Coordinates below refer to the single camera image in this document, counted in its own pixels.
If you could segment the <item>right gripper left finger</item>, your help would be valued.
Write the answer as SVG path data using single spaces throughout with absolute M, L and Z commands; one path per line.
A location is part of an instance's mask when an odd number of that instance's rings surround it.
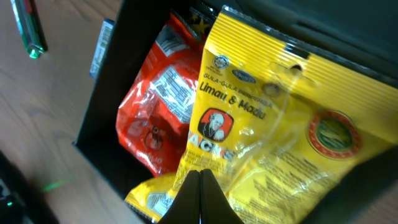
M 172 206 L 158 224 L 199 224 L 200 223 L 200 173 L 191 170 Z

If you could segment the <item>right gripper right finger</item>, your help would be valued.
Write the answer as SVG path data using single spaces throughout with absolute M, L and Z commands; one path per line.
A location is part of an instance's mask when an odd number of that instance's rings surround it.
M 201 224 L 243 224 L 209 169 L 200 171 Z

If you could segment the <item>red snack bag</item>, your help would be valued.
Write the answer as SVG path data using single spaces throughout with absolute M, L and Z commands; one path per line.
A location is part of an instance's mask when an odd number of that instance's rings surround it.
M 171 14 L 118 108 L 119 143 L 154 176 L 177 170 L 185 151 L 203 45 Z

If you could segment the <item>yellow snack bag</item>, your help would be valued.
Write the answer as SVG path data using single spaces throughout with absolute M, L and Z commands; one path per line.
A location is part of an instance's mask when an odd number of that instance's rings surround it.
M 158 223 L 209 169 L 243 223 L 300 223 L 356 166 L 397 146 L 397 88 L 223 6 L 206 40 L 177 171 L 126 202 Z

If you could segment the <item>small blue gum pack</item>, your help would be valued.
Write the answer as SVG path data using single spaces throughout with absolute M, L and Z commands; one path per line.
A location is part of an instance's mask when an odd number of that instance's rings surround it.
M 105 50 L 109 44 L 113 26 L 114 21 L 108 18 L 104 19 L 89 71 L 90 77 L 93 79 L 97 79 Z

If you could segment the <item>black box container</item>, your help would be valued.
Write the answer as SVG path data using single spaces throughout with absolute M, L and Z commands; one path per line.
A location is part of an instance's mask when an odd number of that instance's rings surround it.
M 116 115 L 171 8 L 180 1 L 125 0 L 86 110 L 75 147 L 120 198 L 152 174 L 118 141 Z M 397 149 L 354 168 L 304 219 L 304 223 L 351 223 L 397 186 Z

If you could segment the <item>green bar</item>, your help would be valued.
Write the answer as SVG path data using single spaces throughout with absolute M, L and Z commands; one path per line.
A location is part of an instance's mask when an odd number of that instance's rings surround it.
M 48 50 L 34 0 L 10 0 L 25 51 L 38 59 Z

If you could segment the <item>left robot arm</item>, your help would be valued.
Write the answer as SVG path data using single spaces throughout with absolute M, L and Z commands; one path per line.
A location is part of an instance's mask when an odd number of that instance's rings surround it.
M 57 223 L 41 192 L 1 154 L 1 224 Z

